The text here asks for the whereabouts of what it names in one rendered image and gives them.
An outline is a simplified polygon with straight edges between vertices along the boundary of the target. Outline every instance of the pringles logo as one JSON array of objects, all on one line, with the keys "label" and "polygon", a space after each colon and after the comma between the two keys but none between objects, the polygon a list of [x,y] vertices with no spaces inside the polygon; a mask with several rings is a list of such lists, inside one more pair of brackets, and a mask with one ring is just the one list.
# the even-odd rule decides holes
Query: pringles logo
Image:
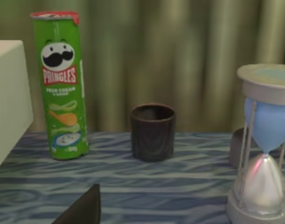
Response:
[{"label": "pringles logo", "polygon": [[75,52],[65,40],[56,43],[46,41],[46,46],[41,52],[43,64],[43,83],[52,84],[77,84],[77,69],[72,65]]}]

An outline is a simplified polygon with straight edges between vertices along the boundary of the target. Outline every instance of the hourglass base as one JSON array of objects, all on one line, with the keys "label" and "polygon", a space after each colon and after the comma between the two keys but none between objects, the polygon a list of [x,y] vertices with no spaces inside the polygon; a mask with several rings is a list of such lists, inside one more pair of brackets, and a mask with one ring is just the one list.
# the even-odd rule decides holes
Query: hourglass base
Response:
[{"label": "hourglass base", "polygon": [[280,215],[260,215],[239,208],[233,189],[229,191],[226,213],[232,224],[285,224],[285,203]]}]

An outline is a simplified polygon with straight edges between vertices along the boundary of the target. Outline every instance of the mustache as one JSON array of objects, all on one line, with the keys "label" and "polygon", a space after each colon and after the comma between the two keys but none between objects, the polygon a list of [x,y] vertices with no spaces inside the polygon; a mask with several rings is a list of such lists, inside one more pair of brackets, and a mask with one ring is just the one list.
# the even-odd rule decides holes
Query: mustache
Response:
[{"label": "mustache", "polygon": [[43,61],[45,65],[53,68],[61,65],[63,60],[69,61],[73,58],[74,53],[73,51],[64,51],[62,54],[60,53],[53,53],[48,57],[43,56]]}]

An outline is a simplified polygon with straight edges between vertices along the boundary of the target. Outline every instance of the pringles text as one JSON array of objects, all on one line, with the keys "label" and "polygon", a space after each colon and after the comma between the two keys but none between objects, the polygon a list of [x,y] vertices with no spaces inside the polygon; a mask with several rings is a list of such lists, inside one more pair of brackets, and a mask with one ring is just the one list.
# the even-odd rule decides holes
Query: pringles text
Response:
[{"label": "pringles text", "polygon": [[52,84],[77,84],[76,66],[71,66],[62,71],[50,71],[43,67],[44,85]]}]

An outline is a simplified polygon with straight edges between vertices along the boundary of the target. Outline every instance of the red lid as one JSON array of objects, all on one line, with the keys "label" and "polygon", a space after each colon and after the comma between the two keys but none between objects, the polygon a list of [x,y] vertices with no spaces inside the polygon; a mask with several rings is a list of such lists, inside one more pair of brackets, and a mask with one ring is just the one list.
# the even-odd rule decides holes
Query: red lid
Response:
[{"label": "red lid", "polygon": [[72,11],[47,11],[32,13],[30,16],[37,20],[62,20],[62,19],[72,19],[73,22],[79,25],[79,13]]}]

